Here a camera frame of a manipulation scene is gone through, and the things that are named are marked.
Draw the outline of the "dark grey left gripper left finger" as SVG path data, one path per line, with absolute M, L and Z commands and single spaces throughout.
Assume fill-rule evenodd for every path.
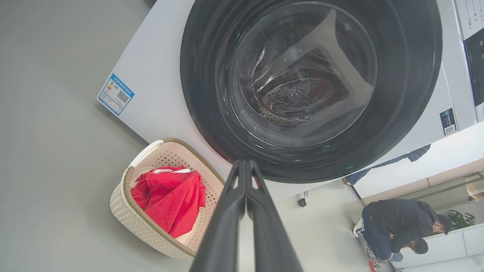
M 191 272 L 236 272 L 240 221 L 247 205 L 247 162 L 237 160 L 225 182 Z

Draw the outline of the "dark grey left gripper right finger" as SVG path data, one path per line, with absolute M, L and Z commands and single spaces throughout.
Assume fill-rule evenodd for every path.
M 302 272 L 261 171 L 246 160 L 247 209 L 253 221 L 256 272 Z

